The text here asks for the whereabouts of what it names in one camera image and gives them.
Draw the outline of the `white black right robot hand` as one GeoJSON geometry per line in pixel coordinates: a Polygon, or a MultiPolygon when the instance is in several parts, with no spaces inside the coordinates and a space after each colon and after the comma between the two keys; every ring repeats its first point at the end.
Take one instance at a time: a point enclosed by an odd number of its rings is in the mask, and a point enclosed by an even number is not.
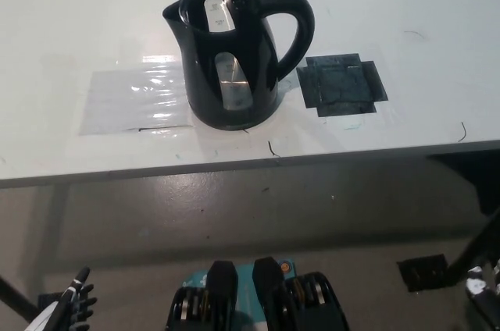
{"type": "Polygon", "coordinates": [[[494,289],[488,286],[481,266],[471,268],[466,277],[466,294],[491,329],[499,330],[499,261],[492,266],[492,270],[494,289]]]}

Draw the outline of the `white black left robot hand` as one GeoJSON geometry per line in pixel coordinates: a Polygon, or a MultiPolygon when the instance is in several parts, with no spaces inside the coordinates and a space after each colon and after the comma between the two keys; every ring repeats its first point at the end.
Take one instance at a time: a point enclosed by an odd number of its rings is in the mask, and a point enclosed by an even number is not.
{"type": "Polygon", "coordinates": [[[84,266],[59,299],[42,310],[25,330],[90,330],[88,319],[94,314],[91,306],[97,302],[96,297],[89,297],[94,289],[93,284],[86,284],[90,272],[84,266]]]}

